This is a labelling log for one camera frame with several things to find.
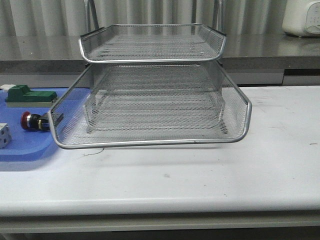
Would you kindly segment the white connector piece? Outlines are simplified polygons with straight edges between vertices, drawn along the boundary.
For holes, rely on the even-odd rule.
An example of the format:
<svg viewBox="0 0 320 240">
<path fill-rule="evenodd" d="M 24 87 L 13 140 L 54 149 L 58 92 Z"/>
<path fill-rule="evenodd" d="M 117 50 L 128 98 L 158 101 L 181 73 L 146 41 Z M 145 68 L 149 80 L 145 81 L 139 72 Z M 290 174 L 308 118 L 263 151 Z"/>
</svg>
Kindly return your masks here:
<svg viewBox="0 0 320 240">
<path fill-rule="evenodd" d="M 3 84 L 3 85 L 0 86 L 0 89 L 5 91 L 5 92 L 8 92 L 8 90 L 11 89 L 14 86 L 15 86 L 14 84 Z"/>
</svg>

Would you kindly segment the white appliance on counter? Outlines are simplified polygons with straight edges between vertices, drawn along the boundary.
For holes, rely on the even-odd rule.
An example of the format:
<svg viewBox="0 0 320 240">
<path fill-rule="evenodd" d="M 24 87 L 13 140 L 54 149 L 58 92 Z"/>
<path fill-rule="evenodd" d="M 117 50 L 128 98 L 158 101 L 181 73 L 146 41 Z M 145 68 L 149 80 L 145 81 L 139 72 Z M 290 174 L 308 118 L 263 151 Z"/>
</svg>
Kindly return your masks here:
<svg viewBox="0 0 320 240">
<path fill-rule="evenodd" d="M 282 30 L 297 37 L 320 36 L 320 1 L 288 0 Z"/>
</svg>

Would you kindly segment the silver metal rack frame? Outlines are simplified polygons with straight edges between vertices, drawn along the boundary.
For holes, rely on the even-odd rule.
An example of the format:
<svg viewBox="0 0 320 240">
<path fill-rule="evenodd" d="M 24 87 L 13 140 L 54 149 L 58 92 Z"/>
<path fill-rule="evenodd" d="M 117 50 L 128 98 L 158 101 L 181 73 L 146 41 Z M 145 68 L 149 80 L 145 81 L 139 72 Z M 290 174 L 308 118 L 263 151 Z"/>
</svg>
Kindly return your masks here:
<svg viewBox="0 0 320 240">
<path fill-rule="evenodd" d="M 89 28 L 90 26 L 94 26 L 94 30 L 100 29 L 98 23 L 98 17 L 96 13 L 96 6 L 94 1 L 87 0 L 85 2 L 85 18 L 86 18 L 86 27 Z M 90 63 L 92 65 L 98 64 L 98 65 L 106 65 L 106 64 L 161 64 L 161 63 L 170 63 L 170 64 L 176 64 L 176 63 L 193 63 L 193 62 L 217 62 L 216 60 L 207 60 L 207 61 L 178 61 L 178 62 L 133 62 L 133 63 Z"/>
</svg>

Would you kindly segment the silver mesh top tray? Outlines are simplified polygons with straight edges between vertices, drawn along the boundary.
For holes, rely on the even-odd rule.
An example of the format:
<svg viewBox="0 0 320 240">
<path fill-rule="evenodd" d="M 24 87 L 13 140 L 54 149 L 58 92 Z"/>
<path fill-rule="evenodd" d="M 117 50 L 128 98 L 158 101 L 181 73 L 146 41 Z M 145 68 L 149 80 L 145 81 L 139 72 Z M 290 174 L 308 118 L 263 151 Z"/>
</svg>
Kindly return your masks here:
<svg viewBox="0 0 320 240">
<path fill-rule="evenodd" d="M 190 24 L 115 24 L 79 39 L 84 60 L 93 64 L 212 61 L 221 58 L 226 35 Z"/>
</svg>

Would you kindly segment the white grey switch block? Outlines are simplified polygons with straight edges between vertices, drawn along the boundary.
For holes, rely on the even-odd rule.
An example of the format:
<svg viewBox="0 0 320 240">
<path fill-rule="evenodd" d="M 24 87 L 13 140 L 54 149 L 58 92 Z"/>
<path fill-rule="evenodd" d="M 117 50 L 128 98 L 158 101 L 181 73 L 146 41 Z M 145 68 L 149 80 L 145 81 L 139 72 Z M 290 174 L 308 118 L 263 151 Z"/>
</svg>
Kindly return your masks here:
<svg viewBox="0 0 320 240">
<path fill-rule="evenodd" d="M 4 149 L 12 140 L 10 127 L 7 123 L 0 123 L 0 148 Z"/>
</svg>

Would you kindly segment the green terminal block module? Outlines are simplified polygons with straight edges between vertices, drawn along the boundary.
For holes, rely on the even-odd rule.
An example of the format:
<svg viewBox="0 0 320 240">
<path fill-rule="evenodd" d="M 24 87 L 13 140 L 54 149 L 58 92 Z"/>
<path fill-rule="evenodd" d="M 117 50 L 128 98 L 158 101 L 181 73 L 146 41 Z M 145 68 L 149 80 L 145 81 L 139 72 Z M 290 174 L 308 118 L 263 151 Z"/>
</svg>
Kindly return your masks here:
<svg viewBox="0 0 320 240">
<path fill-rule="evenodd" d="M 10 108 L 48 108 L 58 95 L 53 90 L 31 90 L 27 85 L 15 85 L 7 90 L 5 103 Z"/>
</svg>

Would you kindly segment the red emergency stop button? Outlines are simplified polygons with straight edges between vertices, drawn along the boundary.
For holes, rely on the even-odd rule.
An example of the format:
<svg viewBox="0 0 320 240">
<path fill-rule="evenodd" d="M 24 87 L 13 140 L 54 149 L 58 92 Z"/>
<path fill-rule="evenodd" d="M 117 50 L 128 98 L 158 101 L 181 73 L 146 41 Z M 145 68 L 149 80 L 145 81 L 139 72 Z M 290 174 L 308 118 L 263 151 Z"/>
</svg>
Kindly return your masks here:
<svg viewBox="0 0 320 240">
<path fill-rule="evenodd" d="M 20 125 L 24 130 L 27 131 L 49 132 L 51 130 L 48 113 L 40 115 L 25 111 L 21 115 Z"/>
</svg>

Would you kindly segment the blue plastic tray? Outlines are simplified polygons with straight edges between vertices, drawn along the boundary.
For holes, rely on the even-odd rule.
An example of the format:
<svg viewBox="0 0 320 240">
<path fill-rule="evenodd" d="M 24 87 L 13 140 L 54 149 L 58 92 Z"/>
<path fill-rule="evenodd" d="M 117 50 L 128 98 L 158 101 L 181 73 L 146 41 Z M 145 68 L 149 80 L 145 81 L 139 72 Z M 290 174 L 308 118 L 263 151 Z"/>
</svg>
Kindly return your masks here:
<svg viewBox="0 0 320 240">
<path fill-rule="evenodd" d="M 63 115 L 62 121 L 56 127 L 58 132 L 61 132 L 69 122 L 76 122 L 79 119 L 76 114 L 80 114 L 81 117 L 84 115 L 83 104 L 89 94 L 90 90 L 88 88 L 76 88 L 55 109 L 57 113 Z M 49 131 L 24 130 L 20 124 L 21 116 L 25 111 L 43 115 L 50 108 L 7 107 L 5 102 L 7 96 L 6 92 L 0 91 L 0 122 L 8 124 L 11 141 L 5 148 L 0 150 L 0 160 L 2 162 L 35 161 L 41 158 L 50 145 L 56 146 L 56 143 Z"/>
</svg>

